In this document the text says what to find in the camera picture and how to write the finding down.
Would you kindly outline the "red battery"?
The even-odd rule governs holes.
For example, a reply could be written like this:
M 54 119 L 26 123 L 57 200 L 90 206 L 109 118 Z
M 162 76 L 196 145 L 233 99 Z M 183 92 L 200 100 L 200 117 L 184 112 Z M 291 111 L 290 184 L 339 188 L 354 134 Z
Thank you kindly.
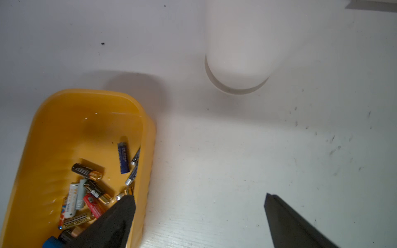
M 83 200 L 96 219 L 99 219 L 105 213 L 101 203 L 91 193 L 86 194 Z

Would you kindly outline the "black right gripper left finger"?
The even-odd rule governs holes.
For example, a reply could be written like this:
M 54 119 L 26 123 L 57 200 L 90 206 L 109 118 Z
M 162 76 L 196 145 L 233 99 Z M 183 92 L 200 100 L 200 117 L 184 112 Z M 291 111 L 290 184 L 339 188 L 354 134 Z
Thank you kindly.
M 68 248 L 124 248 L 131 230 L 136 204 L 134 196 L 127 195 L 115 203 L 91 224 Z

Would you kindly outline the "yellow plastic storage box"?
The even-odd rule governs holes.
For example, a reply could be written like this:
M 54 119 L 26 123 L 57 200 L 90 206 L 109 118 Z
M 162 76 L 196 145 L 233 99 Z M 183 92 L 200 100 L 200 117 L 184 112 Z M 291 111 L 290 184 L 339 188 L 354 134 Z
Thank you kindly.
M 69 89 L 50 96 L 31 124 L 1 247 L 63 247 L 61 233 L 87 229 L 123 193 L 136 205 L 126 247 L 139 247 L 155 138 L 154 122 L 129 95 Z

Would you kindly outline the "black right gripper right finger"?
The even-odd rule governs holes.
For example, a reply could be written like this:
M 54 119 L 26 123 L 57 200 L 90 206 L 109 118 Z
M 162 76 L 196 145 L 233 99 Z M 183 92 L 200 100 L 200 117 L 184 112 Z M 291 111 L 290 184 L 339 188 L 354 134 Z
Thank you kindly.
M 264 209 L 275 248 L 336 248 L 281 197 L 267 194 Z

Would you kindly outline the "black gold AAA battery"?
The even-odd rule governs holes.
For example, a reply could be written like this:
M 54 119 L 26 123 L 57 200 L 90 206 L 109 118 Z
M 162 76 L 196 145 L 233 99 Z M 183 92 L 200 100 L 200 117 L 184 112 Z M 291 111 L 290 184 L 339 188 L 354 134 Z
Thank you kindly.
M 103 204 L 107 205 L 112 202 L 113 198 L 94 181 L 87 180 L 83 186 L 90 194 L 100 200 Z

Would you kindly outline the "blue AAA battery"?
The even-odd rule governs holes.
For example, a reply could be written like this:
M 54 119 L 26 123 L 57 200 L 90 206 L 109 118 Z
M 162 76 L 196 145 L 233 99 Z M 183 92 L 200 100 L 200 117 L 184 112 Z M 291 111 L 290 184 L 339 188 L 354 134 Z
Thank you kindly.
M 120 171 L 121 174 L 126 174 L 130 172 L 128 147 L 125 142 L 118 143 L 117 147 L 118 147 L 118 156 L 120 161 Z

